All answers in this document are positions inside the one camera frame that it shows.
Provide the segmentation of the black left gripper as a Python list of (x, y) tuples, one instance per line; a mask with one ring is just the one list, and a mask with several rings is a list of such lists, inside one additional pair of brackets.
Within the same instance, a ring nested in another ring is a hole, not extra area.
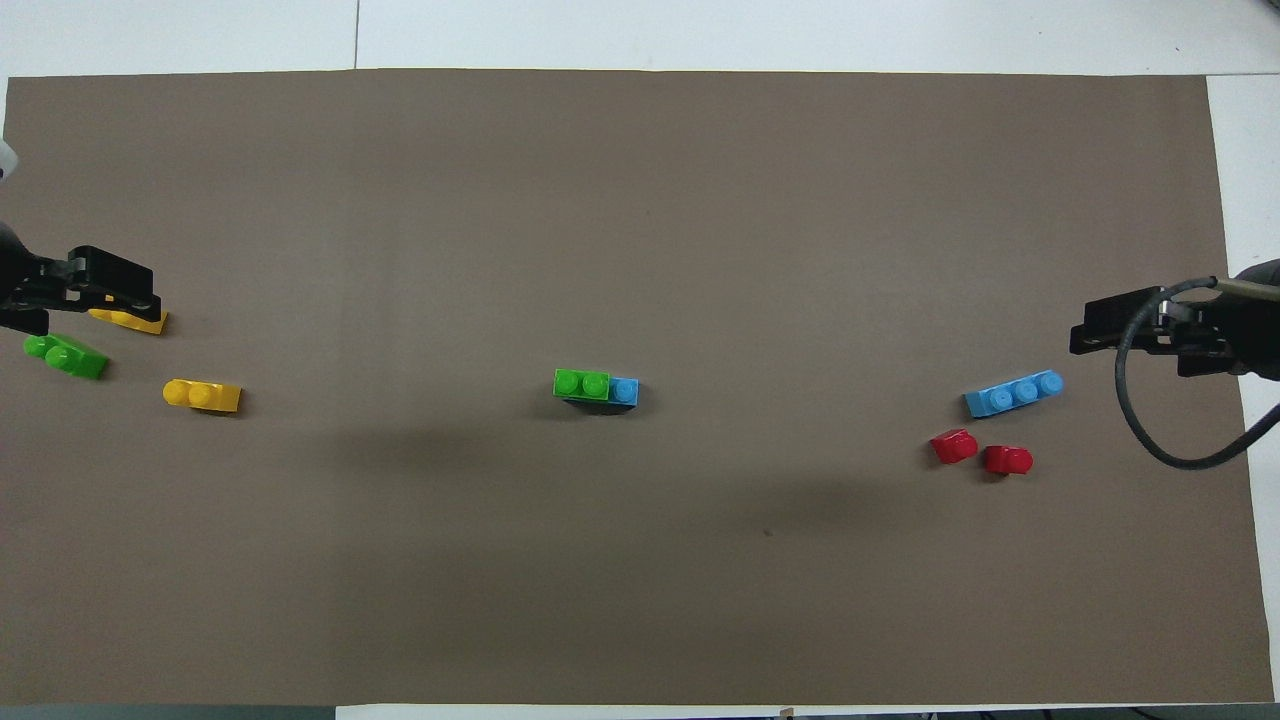
[(1, 223), (3, 328), (44, 336), (49, 333), (50, 311), (91, 310), (160, 322), (164, 307), (154, 295), (154, 272), (88, 245), (69, 251), (67, 260), (42, 258)]

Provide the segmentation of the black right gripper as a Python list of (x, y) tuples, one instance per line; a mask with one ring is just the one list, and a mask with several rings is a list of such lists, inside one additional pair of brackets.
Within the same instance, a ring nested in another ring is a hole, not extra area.
[[(1216, 299), (1184, 302), (1196, 319), (1189, 331), (1174, 332), (1179, 377), (1254, 374), (1279, 380), (1277, 301), (1242, 297), (1228, 293), (1221, 286), (1217, 288)], [(1084, 323), (1070, 329), (1069, 352), (1117, 350), (1126, 324), (1164, 291), (1162, 286), (1151, 286), (1087, 302)], [(1129, 347), (1133, 352), (1166, 355), (1167, 327), (1161, 323), (1138, 325)]]

